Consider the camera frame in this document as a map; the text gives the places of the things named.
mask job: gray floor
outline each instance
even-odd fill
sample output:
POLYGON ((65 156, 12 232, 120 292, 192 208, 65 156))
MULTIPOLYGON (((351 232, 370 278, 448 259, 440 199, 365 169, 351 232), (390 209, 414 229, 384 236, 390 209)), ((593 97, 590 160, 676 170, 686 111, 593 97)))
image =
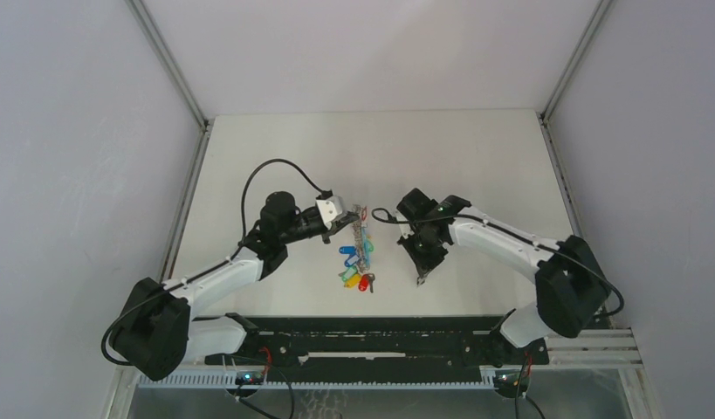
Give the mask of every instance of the gray floor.
MULTIPOLYGON (((536 371, 529 395, 547 418, 630 419, 618 374, 600 371, 536 371)), ((514 418, 513 400, 488 390, 297 390, 298 419, 514 418)), ((286 390, 263 390, 249 398, 265 411, 287 418, 286 390)), ((538 418, 527 402, 520 417, 538 418)), ((133 419, 250 419, 258 414, 222 389, 139 389, 133 419)))

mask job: white table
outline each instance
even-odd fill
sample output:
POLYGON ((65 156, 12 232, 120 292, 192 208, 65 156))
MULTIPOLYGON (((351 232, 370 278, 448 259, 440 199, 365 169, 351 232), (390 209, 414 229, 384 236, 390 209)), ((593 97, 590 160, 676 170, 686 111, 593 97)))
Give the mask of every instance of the white table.
MULTIPOLYGON (((231 115, 216 118, 182 236, 174 276, 222 259, 241 237, 244 182, 262 161, 299 164, 324 189, 350 203, 393 210, 414 187, 442 201, 470 200, 490 216, 542 236, 571 233, 552 163, 532 110, 231 115)), ((247 223, 265 198, 286 190, 301 208, 317 193, 286 165, 262 170, 247 196, 247 223)), ((394 225, 371 220, 375 293, 346 289, 341 245, 288 246, 270 277, 224 297, 206 314, 278 316, 438 316, 502 314, 533 299, 533 285, 477 251, 450 254, 416 286, 416 269, 395 242, 394 225)))

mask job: robotic arm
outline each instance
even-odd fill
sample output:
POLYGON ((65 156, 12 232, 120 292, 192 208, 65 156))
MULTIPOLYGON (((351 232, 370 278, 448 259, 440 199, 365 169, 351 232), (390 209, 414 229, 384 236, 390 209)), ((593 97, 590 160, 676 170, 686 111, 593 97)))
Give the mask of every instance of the robotic arm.
POLYGON ((419 189, 397 209, 396 218, 378 220, 401 227, 398 244, 414 261, 419 285, 444 260, 444 244, 488 253, 535 284, 537 301, 507 314, 498 328, 514 347, 550 333, 578 336, 614 289, 580 237, 564 242, 537 237, 488 217, 463 198, 448 196, 437 203, 419 189))
POLYGON ((291 194, 275 192, 259 215, 237 251, 224 261, 190 277, 136 283, 123 314, 103 338, 104 354, 107 340, 130 365, 156 381, 183 361, 235 353, 246 337, 243 325, 230 317, 192 319, 231 292, 273 273, 287 258, 287 244, 316 236, 328 244, 330 236, 359 218, 345 211, 341 198, 331 192, 302 211, 291 194))

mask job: white arm segment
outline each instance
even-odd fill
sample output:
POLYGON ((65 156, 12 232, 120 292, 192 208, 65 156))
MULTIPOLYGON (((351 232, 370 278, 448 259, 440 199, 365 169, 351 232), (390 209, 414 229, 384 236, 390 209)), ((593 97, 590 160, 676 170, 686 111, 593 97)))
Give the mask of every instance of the white arm segment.
MULTIPOLYGON (((539 269, 538 263, 548 260, 553 254, 521 242, 516 237, 489 227, 487 224, 492 223, 503 227, 533 243, 544 244, 555 250, 559 248, 552 239, 537 237, 534 234, 515 229, 508 224, 490 218, 475 207, 463 209, 460 214, 476 216, 485 222, 481 223, 469 218, 455 218, 455 222, 450 225, 452 242, 458 246, 471 247, 493 256, 498 261, 511 266, 533 283, 534 274, 539 269)), ((525 347, 533 340, 547 336, 552 332, 537 313, 536 301, 515 310, 501 324, 501 334, 515 347, 525 347)))
MULTIPOLYGON (((262 277, 262 260, 245 247, 237 258, 228 262, 226 266, 171 292, 177 298, 188 300, 190 320, 219 299, 243 286, 257 282, 262 277)), ((165 281, 164 287, 168 289, 186 282, 187 277, 170 279, 165 281)), ((244 328, 234 319, 225 316, 213 320, 191 321, 188 345, 182 361, 191 362, 211 354, 233 354, 241 347, 245 337, 244 328)))

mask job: white wall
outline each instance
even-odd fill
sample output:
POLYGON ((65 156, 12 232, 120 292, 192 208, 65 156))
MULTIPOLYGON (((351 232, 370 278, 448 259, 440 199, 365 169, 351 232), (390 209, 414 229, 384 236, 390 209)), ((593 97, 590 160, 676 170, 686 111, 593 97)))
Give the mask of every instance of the white wall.
POLYGON ((715 0, 618 2, 553 134, 665 417, 715 417, 715 0))
POLYGON ((99 415, 196 136, 124 2, 0 2, 0 418, 99 415))
POLYGON ((597 0, 147 0, 210 117, 541 110, 597 0))

